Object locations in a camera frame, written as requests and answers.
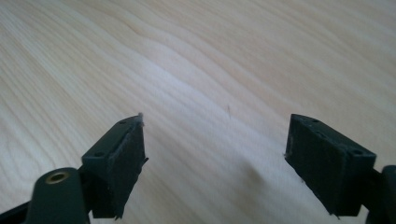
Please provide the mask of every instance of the wood grain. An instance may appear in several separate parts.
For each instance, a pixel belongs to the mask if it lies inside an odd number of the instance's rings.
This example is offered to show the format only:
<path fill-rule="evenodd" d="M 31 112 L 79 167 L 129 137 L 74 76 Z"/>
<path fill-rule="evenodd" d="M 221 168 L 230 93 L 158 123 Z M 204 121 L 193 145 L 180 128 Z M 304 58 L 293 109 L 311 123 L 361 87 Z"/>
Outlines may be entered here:
<path fill-rule="evenodd" d="M 143 112 L 149 162 L 119 223 L 331 217 L 282 156 L 291 113 L 396 163 L 390 0 L 0 2 L 0 212 Z M 112 220 L 93 220 L 112 223 Z"/>

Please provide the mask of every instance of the black plastic part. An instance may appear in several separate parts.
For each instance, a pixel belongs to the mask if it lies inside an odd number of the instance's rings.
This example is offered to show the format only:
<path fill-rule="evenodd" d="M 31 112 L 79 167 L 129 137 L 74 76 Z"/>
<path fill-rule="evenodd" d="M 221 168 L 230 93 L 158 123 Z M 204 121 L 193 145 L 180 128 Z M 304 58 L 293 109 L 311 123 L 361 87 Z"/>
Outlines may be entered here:
<path fill-rule="evenodd" d="M 291 115 L 285 159 L 330 214 L 356 216 L 375 154 L 317 119 Z"/>
<path fill-rule="evenodd" d="M 29 203 L 23 203 L 0 215 L 0 224 L 20 224 L 26 219 Z"/>
<path fill-rule="evenodd" d="M 38 223 L 89 223 L 76 169 L 54 170 L 35 182 L 26 224 Z"/>
<path fill-rule="evenodd" d="M 80 171 L 93 217 L 122 217 L 146 161 L 141 114 L 116 123 L 84 154 Z"/>
<path fill-rule="evenodd" d="M 384 167 L 383 176 L 383 202 L 389 216 L 389 223 L 396 223 L 396 165 Z"/>
<path fill-rule="evenodd" d="M 362 204 L 370 211 L 366 224 L 389 224 L 384 204 L 384 176 L 373 170 L 361 185 Z"/>

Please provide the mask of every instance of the black plastic bracket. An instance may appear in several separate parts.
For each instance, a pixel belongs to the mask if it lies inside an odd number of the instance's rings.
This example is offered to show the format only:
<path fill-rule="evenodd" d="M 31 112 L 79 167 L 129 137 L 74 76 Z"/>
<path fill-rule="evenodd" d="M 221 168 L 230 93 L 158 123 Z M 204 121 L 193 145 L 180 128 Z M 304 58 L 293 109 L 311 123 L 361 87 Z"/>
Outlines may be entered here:
<path fill-rule="evenodd" d="M 330 214 L 356 216 L 363 204 L 371 212 L 367 223 L 396 223 L 396 166 L 380 174 L 375 158 L 317 119 L 290 117 L 285 159 Z"/>
<path fill-rule="evenodd" d="M 122 217 L 124 206 L 148 160 L 143 115 L 117 122 L 82 156 L 78 169 L 42 175 L 32 201 L 0 215 L 3 223 L 89 223 L 93 217 Z"/>

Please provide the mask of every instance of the mounting hole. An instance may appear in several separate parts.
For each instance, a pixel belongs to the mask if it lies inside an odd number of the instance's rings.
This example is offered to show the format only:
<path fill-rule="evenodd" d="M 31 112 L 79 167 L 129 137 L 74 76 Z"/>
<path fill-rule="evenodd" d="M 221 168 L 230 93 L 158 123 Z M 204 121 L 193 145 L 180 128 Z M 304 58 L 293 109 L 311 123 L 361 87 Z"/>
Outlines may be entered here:
<path fill-rule="evenodd" d="M 103 152 L 95 152 L 94 156 L 95 157 L 103 157 L 105 155 L 105 153 Z"/>
<path fill-rule="evenodd" d="M 66 180 L 69 177 L 69 173 L 67 172 L 58 172 L 53 175 L 50 175 L 46 179 L 47 184 L 58 184 L 62 181 Z"/>
<path fill-rule="evenodd" d="M 355 154 L 355 155 L 362 155 L 362 154 L 363 154 L 362 151 L 357 150 L 357 149 L 353 150 L 352 152 L 353 152 L 353 154 Z"/>

